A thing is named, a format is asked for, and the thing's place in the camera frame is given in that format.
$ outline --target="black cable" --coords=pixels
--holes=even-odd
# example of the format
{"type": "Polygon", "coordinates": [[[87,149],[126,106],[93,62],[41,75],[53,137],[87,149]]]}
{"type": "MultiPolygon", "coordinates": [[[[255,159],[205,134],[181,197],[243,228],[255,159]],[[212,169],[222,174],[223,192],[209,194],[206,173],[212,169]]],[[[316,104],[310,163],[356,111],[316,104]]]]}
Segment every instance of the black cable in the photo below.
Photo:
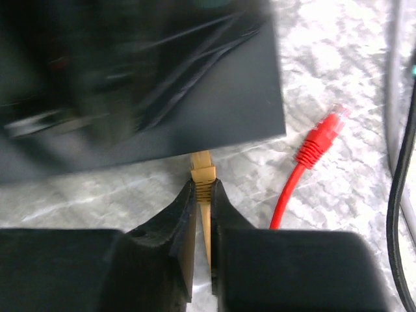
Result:
{"type": "Polygon", "coordinates": [[[393,279],[397,288],[398,295],[402,300],[407,312],[416,312],[415,302],[411,298],[409,287],[404,276],[402,257],[398,245],[398,216],[400,210],[400,200],[406,182],[411,154],[415,143],[416,135],[416,81],[413,86],[411,103],[409,108],[408,122],[404,132],[402,147],[398,156],[395,174],[390,190],[389,206],[387,208],[386,234],[387,251],[393,279]]]}

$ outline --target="marble surface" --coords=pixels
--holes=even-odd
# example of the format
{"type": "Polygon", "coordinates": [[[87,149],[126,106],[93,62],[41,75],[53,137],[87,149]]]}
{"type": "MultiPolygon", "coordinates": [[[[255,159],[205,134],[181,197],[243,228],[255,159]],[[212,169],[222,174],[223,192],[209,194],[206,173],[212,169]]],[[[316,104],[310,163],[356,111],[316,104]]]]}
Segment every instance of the marble surface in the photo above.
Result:
{"type": "MultiPolygon", "coordinates": [[[[391,176],[382,124],[383,74],[391,3],[273,2],[288,135],[217,149],[213,159],[234,206],[253,224],[265,228],[305,134],[333,103],[349,107],[352,115],[340,139],[302,179],[282,227],[360,233],[385,278],[391,310],[403,311],[385,247],[391,176]]],[[[415,41],[415,3],[412,6],[402,47],[404,65],[415,41]]],[[[415,159],[408,182],[416,206],[415,159]]],[[[183,156],[1,187],[0,226],[129,230],[169,204],[188,178],[189,157],[183,156]]],[[[416,298],[415,252],[403,224],[401,232],[406,277],[416,298]]],[[[216,311],[200,226],[196,240],[194,295],[188,311],[216,311]]]]}

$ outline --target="speckled gray surface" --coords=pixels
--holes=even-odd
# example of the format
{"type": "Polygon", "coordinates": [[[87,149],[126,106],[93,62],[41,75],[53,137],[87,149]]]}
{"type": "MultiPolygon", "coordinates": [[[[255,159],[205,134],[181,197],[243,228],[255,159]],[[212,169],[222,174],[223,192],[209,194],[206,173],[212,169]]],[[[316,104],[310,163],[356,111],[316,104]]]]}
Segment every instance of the speckled gray surface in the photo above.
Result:
{"type": "MultiPolygon", "coordinates": [[[[213,157],[231,202],[251,222],[265,228],[304,135],[333,103],[347,105],[352,111],[350,121],[330,153],[304,176],[282,226],[363,235],[385,276],[391,310],[402,311],[385,247],[391,176],[382,99],[391,2],[275,1],[288,135],[218,149],[213,157]]],[[[412,5],[402,47],[404,63],[416,39],[416,5],[412,5]]],[[[414,205],[415,169],[413,160],[408,181],[414,205]]],[[[188,176],[189,158],[175,157],[2,187],[0,226],[129,230],[170,203],[188,176]]],[[[407,278],[416,297],[415,252],[404,226],[401,231],[407,278]]],[[[195,267],[193,303],[188,311],[216,311],[200,227],[195,267]]]]}

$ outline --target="yellow cable connector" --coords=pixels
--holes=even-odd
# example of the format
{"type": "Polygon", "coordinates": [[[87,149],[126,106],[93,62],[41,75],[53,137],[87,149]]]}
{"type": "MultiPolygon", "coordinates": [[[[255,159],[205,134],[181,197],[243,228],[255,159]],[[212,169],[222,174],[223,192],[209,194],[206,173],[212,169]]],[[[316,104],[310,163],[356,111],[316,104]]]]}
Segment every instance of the yellow cable connector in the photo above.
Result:
{"type": "Polygon", "coordinates": [[[203,238],[211,267],[211,187],[216,179],[216,170],[209,151],[199,151],[190,156],[192,180],[196,185],[196,199],[202,215],[203,238]]]}

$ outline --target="red cable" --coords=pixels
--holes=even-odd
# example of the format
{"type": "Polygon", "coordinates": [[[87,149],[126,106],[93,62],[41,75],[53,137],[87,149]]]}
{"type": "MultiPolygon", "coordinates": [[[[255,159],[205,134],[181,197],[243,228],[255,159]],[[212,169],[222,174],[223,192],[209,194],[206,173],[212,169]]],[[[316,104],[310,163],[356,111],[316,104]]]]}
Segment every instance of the red cable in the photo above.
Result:
{"type": "Polygon", "coordinates": [[[322,155],[329,150],[333,140],[335,140],[339,131],[343,128],[347,116],[348,111],[338,105],[306,136],[305,142],[296,156],[298,164],[294,167],[291,176],[287,180],[274,209],[270,229],[278,229],[280,227],[287,202],[300,177],[306,169],[312,169],[322,155]]]}

